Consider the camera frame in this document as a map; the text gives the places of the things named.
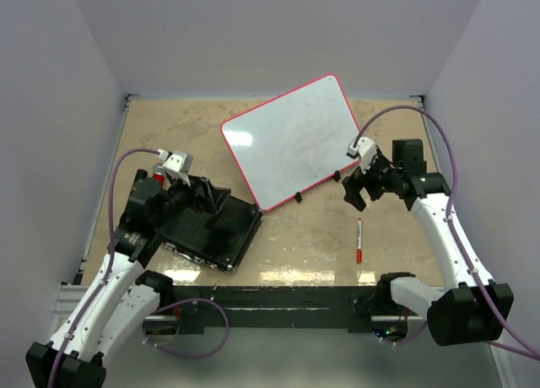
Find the black case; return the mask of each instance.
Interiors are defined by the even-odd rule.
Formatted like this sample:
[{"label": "black case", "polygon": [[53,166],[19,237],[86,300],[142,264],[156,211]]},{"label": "black case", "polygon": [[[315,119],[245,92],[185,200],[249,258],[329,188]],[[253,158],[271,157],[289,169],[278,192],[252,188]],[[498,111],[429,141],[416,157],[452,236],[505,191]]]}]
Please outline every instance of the black case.
[{"label": "black case", "polygon": [[256,205],[229,196],[217,215],[185,209],[161,232],[165,246],[187,260],[234,273],[261,221]]}]

